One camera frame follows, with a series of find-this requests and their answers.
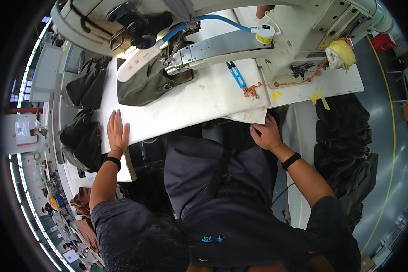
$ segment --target black wristband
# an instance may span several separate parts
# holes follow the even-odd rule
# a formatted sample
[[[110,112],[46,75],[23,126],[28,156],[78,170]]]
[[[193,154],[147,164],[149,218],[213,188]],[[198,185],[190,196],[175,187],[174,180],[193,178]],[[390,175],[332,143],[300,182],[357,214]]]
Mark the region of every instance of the black wristband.
[[[284,171],[287,171],[288,167],[291,166],[292,163],[299,160],[300,158],[301,158],[301,155],[299,155],[299,153],[296,152],[293,156],[288,158],[285,162],[281,163],[281,166],[283,166]]]
[[[120,160],[118,160],[118,159],[115,158],[115,157],[106,157],[106,159],[105,159],[104,161],[107,161],[107,160],[113,161],[114,163],[117,164],[117,166],[118,166],[118,172],[121,170],[121,162],[120,162]]]

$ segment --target blue hose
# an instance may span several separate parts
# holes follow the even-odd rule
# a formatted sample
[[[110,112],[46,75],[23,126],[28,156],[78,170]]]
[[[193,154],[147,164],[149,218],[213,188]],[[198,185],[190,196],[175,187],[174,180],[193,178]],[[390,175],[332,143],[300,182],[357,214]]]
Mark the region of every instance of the blue hose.
[[[233,22],[230,19],[227,19],[225,17],[216,15],[216,14],[207,14],[207,15],[202,15],[202,16],[198,16],[197,17],[197,21],[201,21],[201,20],[205,20],[205,19],[217,19],[217,20],[221,20],[224,21],[225,23],[228,23],[232,26],[235,26],[241,30],[245,30],[248,32],[251,32],[251,28],[250,27],[244,27],[242,25],[239,25],[238,23]],[[164,42],[167,42],[170,38],[172,38],[175,34],[177,34],[180,30],[183,30],[186,27],[186,23],[181,23],[178,26],[176,26],[173,30],[171,30],[165,37],[162,38],[162,40]]]

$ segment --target thread snips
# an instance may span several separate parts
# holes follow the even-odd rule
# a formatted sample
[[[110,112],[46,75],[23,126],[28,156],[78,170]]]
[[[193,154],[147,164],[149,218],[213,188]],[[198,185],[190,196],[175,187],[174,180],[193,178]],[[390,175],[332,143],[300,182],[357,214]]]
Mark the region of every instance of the thread snips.
[[[230,63],[227,62],[227,67],[230,70],[230,73],[233,75],[239,87],[242,89],[245,88],[246,87],[245,81],[243,80],[242,75],[239,73],[239,70],[237,70],[236,65],[234,65],[234,62],[232,61],[230,61]]]

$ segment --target factory floor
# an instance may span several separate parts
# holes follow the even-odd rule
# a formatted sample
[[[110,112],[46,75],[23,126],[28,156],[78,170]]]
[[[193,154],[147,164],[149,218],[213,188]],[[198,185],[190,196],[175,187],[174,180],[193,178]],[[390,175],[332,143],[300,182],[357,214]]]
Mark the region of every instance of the factory floor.
[[[381,68],[367,38],[355,45],[354,52],[365,88],[364,92],[356,93],[356,96],[370,112],[372,143],[369,148],[379,155],[376,186],[363,201],[363,217],[353,232],[364,259],[375,253],[381,246],[381,240],[387,239],[396,229],[398,217],[408,209],[408,123],[400,108],[402,103],[393,103],[396,125],[396,152],[393,155],[392,110]],[[378,55],[385,72],[398,70],[392,64],[392,59],[396,57],[393,51]],[[400,73],[386,74],[392,101],[406,99],[403,80],[396,81],[401,76]],[[274,199],[287,187],[284,175],[279,166]],[[282,221],[286,195],[287,191],[273,206],[275,217]]]

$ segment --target yellow floor line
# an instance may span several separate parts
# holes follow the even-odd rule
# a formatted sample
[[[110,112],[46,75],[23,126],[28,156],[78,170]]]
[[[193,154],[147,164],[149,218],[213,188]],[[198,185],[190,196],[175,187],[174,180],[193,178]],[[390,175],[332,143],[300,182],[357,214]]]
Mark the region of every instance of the yellow floor line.
[[[384,68],[382,68],[382,64],[381,64],[381,61],[379,60],[378,54],[376,53],[375,47],[373,46],[372,41],[370,40],[370,38],[369,38],[368,36],[366,36],[366,37],[367,37],[367,40],[368,40],[369,43],[370,43],[370,46],[371,46],[372,49],[373,49],[373,52],[375,53],[376,59],[378,60],[378,63],[379,63],[379,66],[381,67],[382,75],[384,76],[384,81],[386,82],[387,92],[389,93],[390,107],[391,107],[391,109],[392,109],[392,120],[393,120],[393,162],[392,162],[392,173],[391,173],[391,175],[390,175],[389,188],[388,188],[388,190],[387,190],[387,195],[386,195],[386,199],[385,199],[385,201],[384,201],[384,205],[382,206],[382,210],[381,210],[381,213],[379,214],[378,221],[376,221],[376,225],[375,225],[375,227],[373,228],[373,231],[372,231],[372,233],[370,234],[370,237],[369,237],[369,239],[367,240],[366,245],[364,246],[363,250],[361,251],[361,255],[363,254],[363,252],[365,251],[367,245],[369,244],[370,239],[371,239],[372,236],[373,236],[373,233],[375,233],[375,230],[376,230],[376,228],[377,228],[377,226],[378,226],[378,224],[379,224],[379,221],[381,220],[382,213],[384,212],[384,208],[386,207],[386,203],[387,203],[387,200],[388,200],[389,194],[390,194],[390,188],[392,187],[393,172],[394,172],[394,165],[395,165],[395,158],[396,158],[396,124],[395,124],[395,119],[394,119],[394,110],[393,110],[393,103],[392,103],[392,95],[391,95],[391,93],[390,93],[390,88],[389,88],[389,84],[388,84],[388,82],[387,82],[387,78],[386,78],[386,74],[385,74],[385,72],[384,72]]]

